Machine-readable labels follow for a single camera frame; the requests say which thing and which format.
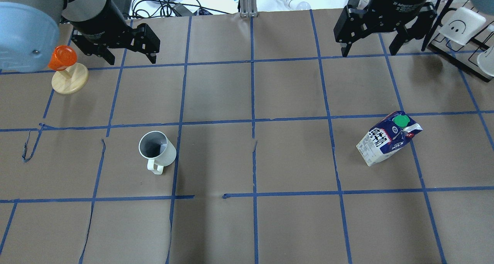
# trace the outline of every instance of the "green cap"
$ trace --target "green cap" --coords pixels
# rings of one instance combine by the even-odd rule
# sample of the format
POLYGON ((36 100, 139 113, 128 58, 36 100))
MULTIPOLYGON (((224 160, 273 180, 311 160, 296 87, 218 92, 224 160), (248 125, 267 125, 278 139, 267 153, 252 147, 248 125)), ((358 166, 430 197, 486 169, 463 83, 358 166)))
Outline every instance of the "green cap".
POLYGON ((410 118, 407 115, 399 115, 393 118, 393 122, 401 128, 405 128, 410 122, 410 118))

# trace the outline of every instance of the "cup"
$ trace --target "cup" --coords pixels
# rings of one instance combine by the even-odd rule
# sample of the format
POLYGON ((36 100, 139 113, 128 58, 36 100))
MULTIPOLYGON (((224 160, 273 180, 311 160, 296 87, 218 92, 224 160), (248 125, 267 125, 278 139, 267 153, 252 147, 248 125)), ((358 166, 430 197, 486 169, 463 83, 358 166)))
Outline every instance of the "cup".
POLYGON ((477 64, 484 73, 494 76, 494 46, 477 56, 477 64))
POLYGON ((163 168, 174 162, 177 156, 177 150, 173 144, 160 131, 151 131, 141 138, 139 153, 148 159, 148 170, 157 175, 162 174, 163 168))
POLYGON ((439 33, 465 46, 485 22, 484 16, 465 7, 460 7, 439 29, 439 33))

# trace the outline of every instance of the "red object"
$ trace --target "red object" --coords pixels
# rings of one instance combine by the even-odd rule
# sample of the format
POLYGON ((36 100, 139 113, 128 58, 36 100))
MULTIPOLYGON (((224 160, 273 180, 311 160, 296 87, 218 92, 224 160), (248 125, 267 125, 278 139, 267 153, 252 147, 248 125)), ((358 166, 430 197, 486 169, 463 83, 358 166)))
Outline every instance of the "red object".
POLYGON ((74 49, 67 45, 58 46, 51 55, 48 67, 55 71, 62 71, 77 62, 77 54, 74 49))

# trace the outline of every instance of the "milk carton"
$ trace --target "milk carton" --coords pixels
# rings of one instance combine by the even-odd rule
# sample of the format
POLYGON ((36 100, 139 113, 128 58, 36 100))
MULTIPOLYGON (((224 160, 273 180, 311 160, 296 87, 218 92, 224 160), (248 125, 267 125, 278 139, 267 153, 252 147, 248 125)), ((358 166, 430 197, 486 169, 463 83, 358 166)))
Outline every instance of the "milk carton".
POLYGON ((370 167, 391 157, 421 131, 422 127, 404 111, 395 111, 372 127, 357 149, 370 167))

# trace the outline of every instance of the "white mug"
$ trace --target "white mug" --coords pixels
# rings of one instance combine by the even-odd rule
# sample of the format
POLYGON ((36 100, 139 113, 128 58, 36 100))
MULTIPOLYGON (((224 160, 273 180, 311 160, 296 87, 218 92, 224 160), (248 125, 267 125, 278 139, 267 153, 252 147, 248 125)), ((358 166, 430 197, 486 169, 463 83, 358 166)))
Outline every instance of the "white mug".
POLYGON ((494 76, 494 46, 477 56, 477 64, 484 73, 494 76))
POLYGON ((151 131, 141 138, 139 153, 148 159, 148 170, 158 175, 162 174, 163 168, 174 162, 177 156, 177 150, 173 144, 160 131, 151 131))
POLYGON ((439 33, 465 46, 487 20, 479 13, 460 7, 439 29, 439 33))

